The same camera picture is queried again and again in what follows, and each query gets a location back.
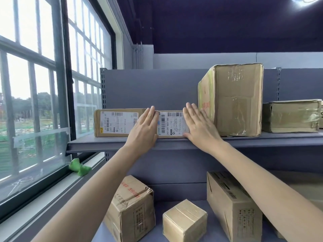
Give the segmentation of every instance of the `shelf board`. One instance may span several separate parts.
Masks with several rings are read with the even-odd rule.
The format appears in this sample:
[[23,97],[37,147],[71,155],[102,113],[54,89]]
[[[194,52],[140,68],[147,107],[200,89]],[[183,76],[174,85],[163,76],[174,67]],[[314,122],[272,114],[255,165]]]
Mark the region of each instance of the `shelf board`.
[[[266,133],[260,137],[224,137],[235,148],[277,147],[277,146],[317,146],[323,145],[323,131],[318,133]],[[126,142],[127,137],[94,137],[89,134],[67,144],[66,154],[85,152],[117,151]],[[186,138],[158,139],[154,150],[197,149]]]
[[[158,202],[155,204],[156,226],[146,234],[140,242],[169,242],[163,235],[163,213],[175,206],[179,202]],[[192,201],[195,205],[207,212],[207,228],[206,234],[199,240],[199,242],[229,242],[224,230],[222,229],[218,219],[214,215],[210,205],[206,200]],[[262,242],[280,242],[274,234],[272,228],[263,221],[263,235]],[[115,242],[113,236],[105,226],[101,224],[93,242]]]

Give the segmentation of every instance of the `forearm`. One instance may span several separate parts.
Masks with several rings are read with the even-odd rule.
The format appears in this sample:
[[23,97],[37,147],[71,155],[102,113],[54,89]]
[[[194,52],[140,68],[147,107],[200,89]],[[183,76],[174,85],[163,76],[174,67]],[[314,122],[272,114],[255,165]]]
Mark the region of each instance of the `forearm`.
[[46,224],[33,242],[90,242],[111,200],[138,156],[120,149]]
[[241,183],[289,242],[320,241],[323,212],[226,142],[211,154]]

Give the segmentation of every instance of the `green cloth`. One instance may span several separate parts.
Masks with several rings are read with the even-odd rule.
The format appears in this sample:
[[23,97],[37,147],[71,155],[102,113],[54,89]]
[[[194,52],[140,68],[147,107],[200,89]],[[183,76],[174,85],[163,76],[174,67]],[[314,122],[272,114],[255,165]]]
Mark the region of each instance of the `green cloth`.
[[91,167],[87,167],[81,164],[78,158],[73,159],[72,162],[69,164],[68,168],[72,171],[78,172],[79,176],[84,176],[92,170]]

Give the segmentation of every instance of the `window sill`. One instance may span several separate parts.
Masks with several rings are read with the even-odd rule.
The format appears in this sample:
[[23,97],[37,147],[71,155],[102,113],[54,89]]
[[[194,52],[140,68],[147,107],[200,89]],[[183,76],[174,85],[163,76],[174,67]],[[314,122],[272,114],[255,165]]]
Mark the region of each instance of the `window sill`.
[[101,152],[85,163],[92,171],[79,177],[71,173],[65,179],[40,195],[34,201],[0,224],[0,242],[30,241],[63,205],[91,178],[104,164]]

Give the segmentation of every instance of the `cardboard box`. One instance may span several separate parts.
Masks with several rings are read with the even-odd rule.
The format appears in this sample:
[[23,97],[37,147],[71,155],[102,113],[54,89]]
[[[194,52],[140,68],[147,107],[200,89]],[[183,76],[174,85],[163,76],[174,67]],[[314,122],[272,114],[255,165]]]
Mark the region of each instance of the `cardboard box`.
[[272,133],[317,132],[321,99],[263,104],[262,129]]
[[261,242],[262,212],[228,172],[207,172],[207,201],[231,242]]
[[199,82],[199,109],[221,136],[260,135],[263,73],[262,64],[215,65]]
[[153,193],[131,175],[123,179],[103,220],[117,242],[137,242],[155,227]]
[[146,109],[97,109],[94,112],[95,137],[125,137]]
[[[323,175],[289,171],[271,171],[271,173],[323,211]],[[275,228],[274,231],[278,238],[284,239]]]
[[189,132],[183,110],[158,111],[159,121],[157,134],[159,138],[183,138],[184,132]]
[[323,101],[321,102],[321,116],[320,116],[319,127],[323,128]]
[[186,199],[163,214],[163,234],[170,242],[197,242],[206,222],[207,212]]

